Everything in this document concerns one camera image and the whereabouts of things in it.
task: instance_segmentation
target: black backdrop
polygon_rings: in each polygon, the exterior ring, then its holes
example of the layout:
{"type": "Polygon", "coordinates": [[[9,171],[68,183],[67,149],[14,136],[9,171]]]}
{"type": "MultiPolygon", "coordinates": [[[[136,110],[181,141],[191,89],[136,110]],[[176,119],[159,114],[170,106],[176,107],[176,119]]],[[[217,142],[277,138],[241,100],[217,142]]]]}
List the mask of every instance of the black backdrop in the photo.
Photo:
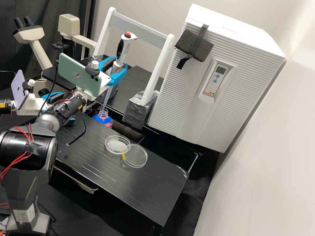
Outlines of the black backdrop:
{"type": "MultiPolygon", "coordinates": [[[[43,27],[45,36],[39,41],[54,65],[59,51],[54,50],[51,44],[61,41],[57,31],[59,15],[69,13],[79,17],[80,34],[83,34],[85,8],[86,0],[0,0],[0,70],[17,72],[21,69],[25,78],[39,75],[42,71],[30,45],[15,40],[14,18],[20,17],[23,21],[25,16],[29,16],[36,25],[43,27]]],[[[80,45],[75,47],[75,59],[80,59],[81,50],[80,45]]],[[[0,72],[0,90],[9,87],[12,79],[13,73],[0,72]]]]}

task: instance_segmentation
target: robotic arm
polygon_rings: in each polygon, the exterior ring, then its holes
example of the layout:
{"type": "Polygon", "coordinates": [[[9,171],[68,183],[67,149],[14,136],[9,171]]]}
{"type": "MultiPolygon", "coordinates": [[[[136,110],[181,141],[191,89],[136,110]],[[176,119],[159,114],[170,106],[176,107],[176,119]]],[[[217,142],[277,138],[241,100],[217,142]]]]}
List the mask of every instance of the robotic arm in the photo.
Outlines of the robotic arm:
{"type": "Polygon", "coordinates": [[[79,92],[68,92],[63,100],[39,116],[30,129],[21,126],[0,135],[1,166],[10,166],[24,152],[27,152],[24,157],[29,156],[9,168],[3,179],[0,177],[12,209],[6,235],[49,235],[51,220],[39,211],[36,191],[51,177],[58,149],[56,132],[85,104],[79,92]],[[33,139],[22,133],[27,135],[30,130],[33,139]]]}

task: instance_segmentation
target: yellow tape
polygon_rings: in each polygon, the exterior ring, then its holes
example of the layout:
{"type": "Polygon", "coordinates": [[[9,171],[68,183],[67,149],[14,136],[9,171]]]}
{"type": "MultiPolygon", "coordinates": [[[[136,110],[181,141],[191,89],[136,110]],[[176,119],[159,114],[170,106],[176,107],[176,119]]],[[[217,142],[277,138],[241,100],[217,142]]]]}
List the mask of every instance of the yellow tape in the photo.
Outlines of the yellow tape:
{"type": "Polygon", "coordinates": [[[124,150],[122,150],[122,158],[124,159],[124,161],[126,160],[125,151],[124,150]]]}

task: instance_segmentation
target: control panel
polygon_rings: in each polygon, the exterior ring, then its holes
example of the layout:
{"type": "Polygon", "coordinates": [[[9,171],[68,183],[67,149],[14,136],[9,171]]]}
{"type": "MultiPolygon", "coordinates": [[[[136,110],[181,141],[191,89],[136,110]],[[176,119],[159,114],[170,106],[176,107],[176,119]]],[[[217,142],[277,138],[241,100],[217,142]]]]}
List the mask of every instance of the control panel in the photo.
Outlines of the control panel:
{"type": "Polygon", "coordinates": [[[226,75],[229,67],[224,66],[220,63],[218,63],[210,76],[210,79],[208,81],[208,84],[206,88],[203,91],[204,95],[214,97],[220,84],[222,83],[224,76],[226,75]]]}

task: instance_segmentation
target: petri dish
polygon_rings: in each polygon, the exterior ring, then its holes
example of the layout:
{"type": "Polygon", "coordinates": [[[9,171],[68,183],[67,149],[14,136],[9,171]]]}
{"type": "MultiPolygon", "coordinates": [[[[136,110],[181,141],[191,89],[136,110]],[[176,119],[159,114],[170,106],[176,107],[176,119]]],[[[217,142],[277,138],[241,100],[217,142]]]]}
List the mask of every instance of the petri dish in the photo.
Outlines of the petri dish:
{"type": "Polygon", "coordinates": [[[141,168],[147,163],[148,154],[140,145],[129,144],[123,149],[122,158],[129,166],[141,168]]]}
{"type": "Polygon", "coordinates": [[[129,139],[122,135],[110,135],[105,140],[105,148],[115,155],[121,155],[122,150],[128,152],[129,149],[126,148],[128,145],[130,145],[129,139]]]}

